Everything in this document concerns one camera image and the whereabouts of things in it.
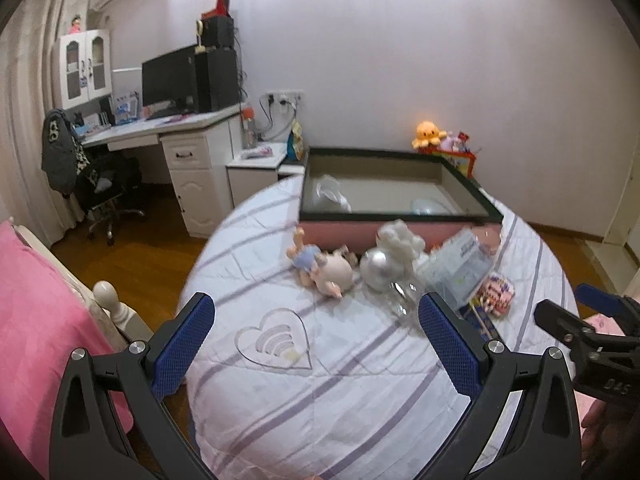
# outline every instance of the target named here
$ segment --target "white bed post knob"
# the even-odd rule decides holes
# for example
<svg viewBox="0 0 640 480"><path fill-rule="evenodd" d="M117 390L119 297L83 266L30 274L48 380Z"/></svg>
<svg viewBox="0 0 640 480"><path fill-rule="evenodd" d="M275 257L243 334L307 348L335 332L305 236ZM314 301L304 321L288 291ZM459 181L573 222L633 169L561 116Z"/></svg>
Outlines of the white bed post knob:
<svg viewBox="0 0 640 480"><path fill-rule="evenodd" d="M120 303L118 293L109 282L100 281L94 285L94 298L97 304L111 313L111 320L117 324L127 317L127 308Z"/></svg>

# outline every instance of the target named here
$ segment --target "clear plastic object in box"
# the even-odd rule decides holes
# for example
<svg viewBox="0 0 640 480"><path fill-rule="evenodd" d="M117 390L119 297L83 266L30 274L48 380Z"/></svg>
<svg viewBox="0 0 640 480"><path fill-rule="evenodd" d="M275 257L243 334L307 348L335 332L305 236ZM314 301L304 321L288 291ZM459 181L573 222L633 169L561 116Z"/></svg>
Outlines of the clear plastic object in box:
<svg viewBox="0 0 640 480"><path fill-rule="evenodd" d="M465 306L489 274L494 261L470 229L463 229L415 268L418 283L437 292L455 310Z"/></svg>

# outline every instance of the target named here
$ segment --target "heart outline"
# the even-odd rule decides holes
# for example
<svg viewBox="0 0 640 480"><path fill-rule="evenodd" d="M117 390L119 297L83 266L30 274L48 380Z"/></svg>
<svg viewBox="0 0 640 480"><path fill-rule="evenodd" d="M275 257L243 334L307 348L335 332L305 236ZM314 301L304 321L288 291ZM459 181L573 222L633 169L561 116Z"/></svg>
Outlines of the heart outline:
<svg viewBox="0 0 640 480"><path fill-rule="evenodd" d="M254 359L251 359L250 357L248 357L244 352L242 352L242 350L240 349L240 338L247 332L251 332L253 330L257 330L260 333L264 333L264 326L268 320L269 317L273 316L274 314L277 314L278 312L290 312L292 313L300 322L300 326L302 327L302 332L305 335L305 349L303 351L303 355L306 356L306 364L304 366L296 366L300 361L302 361L302 355L300 356L300 358L295 361L291 366L288 367L284 367L284 366L277 366L277 365L271 365L271 364L266 364L266 363L261 363L258 362ZM234 338L234 342L236 344L236 349L238 350L238 352L240 353L240 355L242 357L244 357L247 361L254 363L258 366L264 366L267 368L276 368L278 370L312 370L312 365L311 365L311 355L309 353L309 336L308 333L306 332L306 326L305 323L302 321L302 318L298 315L297 312L291 310L290 308L274 308L273 310L268 311L264 316L262 316L262 319L260 320L259 326L246 326L244 328L241 328L240 330L238 330L238 332L236 332L236 336Z"/></svg>

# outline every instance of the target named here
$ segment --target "gray jacket on chair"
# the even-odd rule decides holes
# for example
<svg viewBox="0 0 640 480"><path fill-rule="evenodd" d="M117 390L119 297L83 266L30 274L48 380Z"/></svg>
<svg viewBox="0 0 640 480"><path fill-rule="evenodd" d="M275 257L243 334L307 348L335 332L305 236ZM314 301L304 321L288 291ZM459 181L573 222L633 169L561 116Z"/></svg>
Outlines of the gray jacket on chair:
<svg viewBox="0 0 640 480"><path fill-rule="evenodd" d="M47 113L42 123L42 171L49 187L62 195L71 195L76 187L78 170L77 148L71 124L63 110Z"/></svg>

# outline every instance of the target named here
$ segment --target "human hand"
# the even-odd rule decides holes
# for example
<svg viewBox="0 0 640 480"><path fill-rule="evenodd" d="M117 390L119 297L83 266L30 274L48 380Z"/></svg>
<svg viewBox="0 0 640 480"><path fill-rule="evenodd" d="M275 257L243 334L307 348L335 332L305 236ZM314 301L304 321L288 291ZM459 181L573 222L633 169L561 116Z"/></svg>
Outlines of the human hand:
<svg viewBox="0 0 640 480"><path fill-rule="evenodd" d="M597 399L582 420L582 459L589 457L598 442L606 451L616 449L632 415L632 411Z"/></svg>

